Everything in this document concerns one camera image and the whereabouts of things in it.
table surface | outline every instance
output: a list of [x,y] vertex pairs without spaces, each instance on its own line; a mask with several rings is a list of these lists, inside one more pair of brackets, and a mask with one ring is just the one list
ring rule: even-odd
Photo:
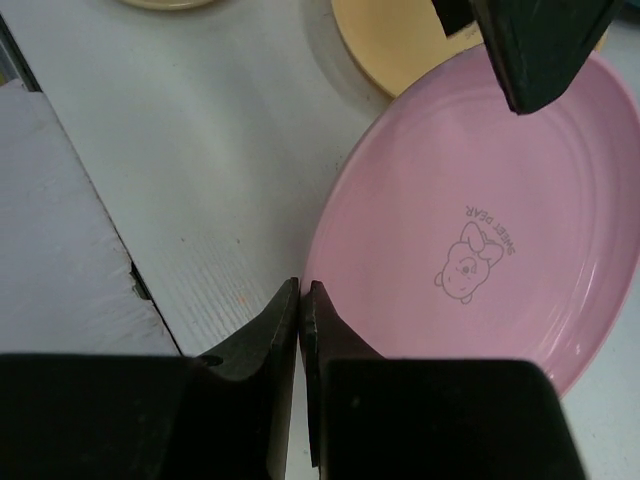
[[[388,105],[344,50],[329,0],[0,0],[183,352],[198,354],[300,275],[348,152]],[[640,20],[603,53],[640,93]],[[564,399],[594,479],[640,478],[640,281]],[[309,468],[300,369],[288,478]]]

bear drawing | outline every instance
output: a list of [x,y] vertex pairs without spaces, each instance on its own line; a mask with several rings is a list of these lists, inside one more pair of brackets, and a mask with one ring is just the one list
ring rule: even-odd
[[460,241],[449,249],[447,263],[436,275],[435,283],[451,298],[466,305],[503,254],[502,245],[489,240],[475,222],[469,222],[462,230]]

yellow plate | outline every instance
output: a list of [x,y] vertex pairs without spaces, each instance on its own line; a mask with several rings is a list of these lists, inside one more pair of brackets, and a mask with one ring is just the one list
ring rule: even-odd
[[351,55],[394,97],[431,69],[483,41],[475,23],[447,38],[430,0],[332,0],[332,4]]
[[185,10],[187,8],[200,7],[213,0],[120,0],[134,7],[150,10]]

white surface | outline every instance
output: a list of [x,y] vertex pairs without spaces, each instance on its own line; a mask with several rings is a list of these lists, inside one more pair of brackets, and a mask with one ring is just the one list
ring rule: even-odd
[[[179,14],[0,0],[0,11],[185,352],[231,334],[301,273],[338,168],[387,103],[345,53],[328,0]],[[637,52],[640,32],[615,25],[605,55],[640,92]],[[636,287],[565,402],[594,479],[640,478],[639,303]],[[314,478],[296,380],[288,477]]]
[[175,354],[44,95],[0,112],[0,352]]

bear face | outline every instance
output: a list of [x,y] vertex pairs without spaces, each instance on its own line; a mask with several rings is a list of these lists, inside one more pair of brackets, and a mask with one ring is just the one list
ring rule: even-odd
[[451,298],[467,304],[503,254],[501,245],[489,240],[476,223],[469,222],[462,230],[460,241],[449,249],[447,263],[436,275],[435,284]]

